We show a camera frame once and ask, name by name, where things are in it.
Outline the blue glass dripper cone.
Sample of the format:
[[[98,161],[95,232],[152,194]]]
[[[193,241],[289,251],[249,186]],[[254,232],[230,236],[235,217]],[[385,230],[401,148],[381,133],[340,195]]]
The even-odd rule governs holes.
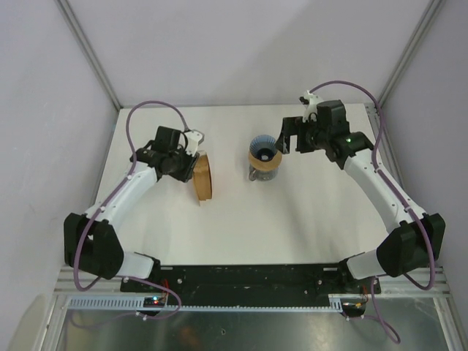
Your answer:
[[[276,150],[276,139],[270,135],[258,135],[255,137],[250,145],[249,151],[258,159],[268,161],[273,158]]]

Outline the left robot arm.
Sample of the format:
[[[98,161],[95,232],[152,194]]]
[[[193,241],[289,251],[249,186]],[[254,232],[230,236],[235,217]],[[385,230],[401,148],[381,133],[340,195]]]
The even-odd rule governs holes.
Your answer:
[[[75,273],[84,271],[102,279],[136,277],[136,283],[151,293],[162,283],[154,270],[156,260],[123,249],[118,231],[126,215],[163,176],[188,182],[200,156],[204,135],[159,127],[154,139],[130,158],[129,168],[116,188],[83,214],[64,220],[64,258]]]

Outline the wooden dripper ring holder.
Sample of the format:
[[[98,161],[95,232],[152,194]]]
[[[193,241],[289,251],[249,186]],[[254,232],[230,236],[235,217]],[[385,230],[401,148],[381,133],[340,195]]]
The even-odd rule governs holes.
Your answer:
[[[282,162],[282,153],[280,151],[277,151],[271,160],[264,161],[256,158],[254,154],[250,151],[248,158],[249,164],[255,170],[259,170],[261,172],[269,172],[277,169],[280,166]]]

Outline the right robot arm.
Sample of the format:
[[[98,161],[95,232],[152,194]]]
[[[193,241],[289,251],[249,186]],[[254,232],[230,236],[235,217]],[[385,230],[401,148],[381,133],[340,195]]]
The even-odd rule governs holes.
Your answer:
[[[276,141],[282,154],[323,150],[363,190],[375,207],[388,232],[373,251],[341,261],[343,271],[337,284],[345,293],[355,293],[364,279],[407,275],[416,268],[435,267],[445,234],[445,220],[429,214],[401,188],[377,158],[377,147],[362,132],[351,132],[342,101],[324,101],[312,96],[305,101],[303,116],[285,117]]]

